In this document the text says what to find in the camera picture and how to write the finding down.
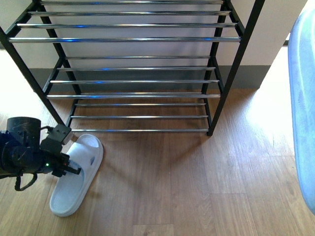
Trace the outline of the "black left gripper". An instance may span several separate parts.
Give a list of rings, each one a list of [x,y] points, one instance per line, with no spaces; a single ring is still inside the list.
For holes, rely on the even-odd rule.
[[[62,148],[71,139],[71,128],[58,124],[56,127],[44,126],[40,130],[47,129],[47,137],[40,143],[40,150],[44,157],[44,173],[51,172],[56,177],[62,177],[67,173],[79,175],[81,168],[73,168],[69,165],[69,156],[62,153]]]

